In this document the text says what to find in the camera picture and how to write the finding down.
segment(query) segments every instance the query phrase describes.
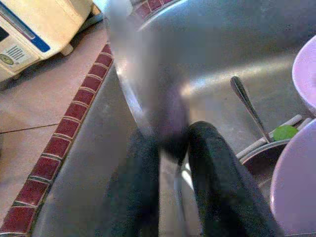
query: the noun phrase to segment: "red tile border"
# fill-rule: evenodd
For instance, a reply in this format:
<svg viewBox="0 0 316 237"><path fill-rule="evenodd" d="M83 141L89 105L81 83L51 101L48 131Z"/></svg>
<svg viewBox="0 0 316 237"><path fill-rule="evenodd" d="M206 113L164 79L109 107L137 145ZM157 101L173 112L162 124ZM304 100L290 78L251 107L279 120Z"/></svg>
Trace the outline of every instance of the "red tile border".
<svg viewBox="0 0 316 237"><path fill-rule="evenodd" d="M73 138L78 127L79 122L63 118L61 119L58 127L56 128L55 134L60 134L69 138Z"/></svg>
<svg viewBox="0 0 316 237"><path fill-rule="evenodd" d="M51 181L60 167L60 161L47 157L40 157L30 176Z"/></svg>
<svg viewBox="0 0 316 237"><path fill-rule="evenodd" d="M94 93L84 90L84 89L79 89L73 101L82 102L89 106L93 99L93 96L94 96Z"/></svg>
<svg viewBox="0 0 316 237"><path fill-rule="evenodd" d="M136 9L129 18L137 22L137 26L140 26L144 19L153 11L161 9L163 4L171 1L172 0L147 0ZM110 43L106 43L95 63L96 64L92 65L78 93L75 95L74 100L69 105L55 133L44 149L43 156L41 156L35 164L29 175L29 179L15 200L15 205L21 204L25 206L12 206L10 208L0 227L0 236L13 234L16 237L26 237L30 235L34 217L40 211L39 204L47 194L49 186L62 165L62 159L66 156L72 141L78 133L86 112L95 98L92 91L95 93L98 92L109 70L108 68L113 63Z"/></svg>
<svg viewBox="0 0 316 237"><path fill-rule="evenodd" d="M31 228L35 212L35 207L11 207L4 218L0 234L27 234Z"/></svg>
<svg viewBox="0 0 316 237"><path fill-rule="evenodd" d="M141 18L145 19L151 13L148 2L144 2L139 8L135 10L135 13Z"/></svg>
<svg viewBox="0 0 316 237"><path fill-rule="evenodd" d="M81 121L86 111L87 107L85 107L84 105L71 103L65 113L65 116L75 118Z"/></svg>
<svg viewBox="0 0 316 237"><path fill-rule="evenodd" d="M70 141L64 138L51 137L50 141L43 151L43 154L53 155L60 159L63 159L69 144Z"/></svg>
<svg viewBox="0 0 316 237"><path fill-rule="evenodd" d="M32 206L38 206L42 197L46 193L47 188L47 183L28 179L15 201Z"/></svg>

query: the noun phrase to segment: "purple bowl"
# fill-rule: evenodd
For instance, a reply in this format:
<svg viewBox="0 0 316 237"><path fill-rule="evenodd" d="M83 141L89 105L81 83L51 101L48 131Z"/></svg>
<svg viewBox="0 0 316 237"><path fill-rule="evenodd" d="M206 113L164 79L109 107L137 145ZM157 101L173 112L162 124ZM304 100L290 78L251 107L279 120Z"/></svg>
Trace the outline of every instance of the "purple bowl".
<svg viewBox="0 0 316 237"><path fill-rule="evenodd" d="M270 207L286 235L316 232L316 119L281 153L272 176Z"/></svg>
<svg viewBox="0 0 316 237"><path fill-rule="evenodd" d="M310 39L296 56L292 77L306 106L316 115L316 36Z"/></svg>

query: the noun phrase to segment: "white appliance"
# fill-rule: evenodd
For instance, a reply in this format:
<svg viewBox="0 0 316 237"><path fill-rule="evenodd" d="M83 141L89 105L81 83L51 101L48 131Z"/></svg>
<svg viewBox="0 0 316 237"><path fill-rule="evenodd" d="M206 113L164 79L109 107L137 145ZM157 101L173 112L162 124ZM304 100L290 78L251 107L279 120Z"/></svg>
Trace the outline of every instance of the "white appliance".
<svg viewBox="0 0 316 237"><path fill-rule="evenodd" d="M0 0L0 81L31 64L72 51L70 40L92 0Z"/></svg>

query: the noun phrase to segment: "blue stripe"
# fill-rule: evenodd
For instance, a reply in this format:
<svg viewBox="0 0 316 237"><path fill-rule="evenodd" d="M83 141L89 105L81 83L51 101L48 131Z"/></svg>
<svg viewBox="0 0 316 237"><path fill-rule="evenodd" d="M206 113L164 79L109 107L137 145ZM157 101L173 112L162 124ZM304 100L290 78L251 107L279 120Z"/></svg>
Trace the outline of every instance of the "blue stripe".
<svg viewBox="0 0 316 237"><path fill-rule="evenodd" d="M35 36L34 39L29 39L26 37L32 44L34 44L40 51L43 53L47 52L50 50L50 47L48 46L47 43L45 43L37 34L34 33L23 21L21 21L20 18L18 18L9 8L7 8L1 1L0 5L5 8L12 16L15 17L15 20L18 21L21 25L23 25L27 30L32 32L32 34Z"/></svg>

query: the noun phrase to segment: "beige floor tile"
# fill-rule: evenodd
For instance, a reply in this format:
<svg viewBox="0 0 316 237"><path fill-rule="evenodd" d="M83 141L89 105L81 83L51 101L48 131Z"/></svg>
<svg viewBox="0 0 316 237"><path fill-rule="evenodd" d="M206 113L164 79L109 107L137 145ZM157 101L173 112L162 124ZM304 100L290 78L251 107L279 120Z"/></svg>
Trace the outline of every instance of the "beige floor tile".
<svg viewBox="0 0 316 237"><path fill-rule="evenodd" d="M0 132L58 123L106 40L100 22L75 36L67 57L56 54L23 71L0 91Z"/></svg>
<svg viewBox="0 0 316 237"><path fill-rule="evenodd" d="M0 225L56 127L0 134Z"/></svg>

